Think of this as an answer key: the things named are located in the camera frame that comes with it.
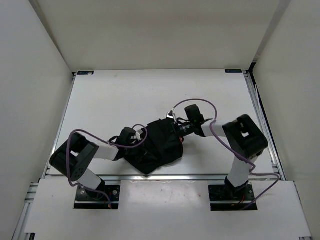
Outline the black pleated skirt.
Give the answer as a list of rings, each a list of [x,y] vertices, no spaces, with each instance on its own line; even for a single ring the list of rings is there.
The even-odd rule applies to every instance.
[[[176,135],[174,121],[170,118],[149,123],[140,136],[146,138],[143,144],[135,148],[121,148],[117,158],[125,159],[144,175],[183,156],[181,137]]]

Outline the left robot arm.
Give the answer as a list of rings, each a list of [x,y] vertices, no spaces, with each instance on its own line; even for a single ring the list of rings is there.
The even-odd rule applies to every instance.
[[[50,165],[66,176],[71,187],[80,187],[93,199],[110,197],[105,192],[106,182],[89,169],[93,159],[117,161],[129,150],[142,146],[148,137],[148,130],[142,124],[141,130],[124,128],[123,136],[128,136],[128,143],[105,141],[92,133],[83,130],[73,130],[65,143],[50,157]]]

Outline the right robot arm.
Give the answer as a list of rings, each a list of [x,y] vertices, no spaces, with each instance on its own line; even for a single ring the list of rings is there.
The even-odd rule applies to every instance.
[[[197,136],[215,137],[234,154],[231,170],[224,180],[224,193],[230,200],[238,199],[249,183],[249,175],[256,168],[255,161],[268,147],[268,141],[247,114],[225,124],[205,119],[196,104],[185,109],[187,121],[182,132]]]

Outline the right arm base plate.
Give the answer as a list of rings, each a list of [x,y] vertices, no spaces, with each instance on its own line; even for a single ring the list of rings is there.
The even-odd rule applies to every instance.
[[[255,194],[251,184],[234,196],[227,191],[225,185],[208,186],[210,210],[212,212],[257,211],[256,203],[247,207],[254,199]]]

